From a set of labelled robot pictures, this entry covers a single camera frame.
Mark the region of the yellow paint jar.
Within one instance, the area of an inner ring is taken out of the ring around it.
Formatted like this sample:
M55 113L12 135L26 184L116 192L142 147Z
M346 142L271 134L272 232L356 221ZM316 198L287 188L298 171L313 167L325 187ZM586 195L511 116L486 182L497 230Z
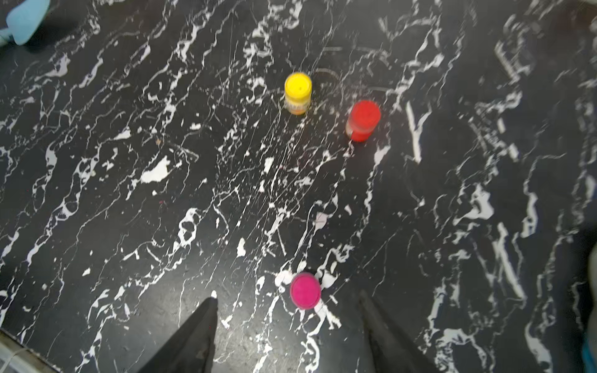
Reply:
M294 72L285 81L285 108L294 115L303 115L309 109L312 81L303 72Z

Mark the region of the red paint jar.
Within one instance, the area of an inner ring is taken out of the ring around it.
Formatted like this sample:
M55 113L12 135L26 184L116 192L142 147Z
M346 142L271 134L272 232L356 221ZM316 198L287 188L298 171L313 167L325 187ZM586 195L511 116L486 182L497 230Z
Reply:
M379 105L371 100L360 100L349 113L345 132L351 141L366 141L381 120Z

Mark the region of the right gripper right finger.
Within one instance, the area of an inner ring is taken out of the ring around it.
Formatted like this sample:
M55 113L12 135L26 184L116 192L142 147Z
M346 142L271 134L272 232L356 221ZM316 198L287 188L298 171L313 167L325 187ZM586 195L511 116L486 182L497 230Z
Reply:
M375 372L438 372L406 332L364 291L359 293L359 308Z

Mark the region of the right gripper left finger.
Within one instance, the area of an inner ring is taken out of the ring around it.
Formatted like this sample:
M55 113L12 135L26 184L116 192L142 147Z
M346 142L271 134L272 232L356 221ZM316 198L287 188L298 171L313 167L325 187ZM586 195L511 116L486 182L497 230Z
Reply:
M217 325L218 300L206 298L139 372L210 373Z

